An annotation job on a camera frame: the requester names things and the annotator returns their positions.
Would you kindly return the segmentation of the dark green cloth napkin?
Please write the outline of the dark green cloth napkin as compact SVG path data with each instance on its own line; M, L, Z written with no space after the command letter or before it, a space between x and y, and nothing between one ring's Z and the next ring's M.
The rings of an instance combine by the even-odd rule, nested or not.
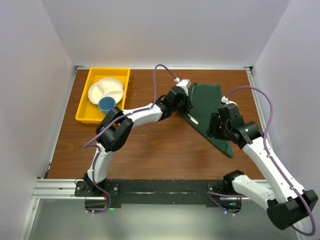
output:
M216 113L220 106L221 86L219 84L194 83L189 88L189 97L193 110L187 114L182 112L178 112L178 114L219 151L233 158L232 146L228 140L219 140L207 136L211 114ZM198 124L195 124L188 115L195 118Z

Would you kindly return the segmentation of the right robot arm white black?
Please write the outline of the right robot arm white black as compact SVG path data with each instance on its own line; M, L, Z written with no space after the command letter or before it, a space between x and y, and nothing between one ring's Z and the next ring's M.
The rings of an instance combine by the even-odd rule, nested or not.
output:
M309 217L318 201L314 190L306 190L288 172L276 156L262 129L254 122L244 122L238 106L227 101L212 113L207 135L230 140L251 158L269 187L250 179L240 170L223 177L223 192L230 197L245 196L261 206L280 230L293 227Z

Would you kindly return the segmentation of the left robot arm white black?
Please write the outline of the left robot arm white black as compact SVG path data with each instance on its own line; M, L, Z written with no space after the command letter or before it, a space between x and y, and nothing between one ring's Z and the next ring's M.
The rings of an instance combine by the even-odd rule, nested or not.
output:
M146 106L121 110L113 107L96 128L96 136L84 144L84 148L95 148L90 168L84 174L86 191L92 196L106 194L104 182L115 152L126 143L132 129L144 124L163 121L175 111L189 113L193 106L188 86L173 86L166 95L162 95Z

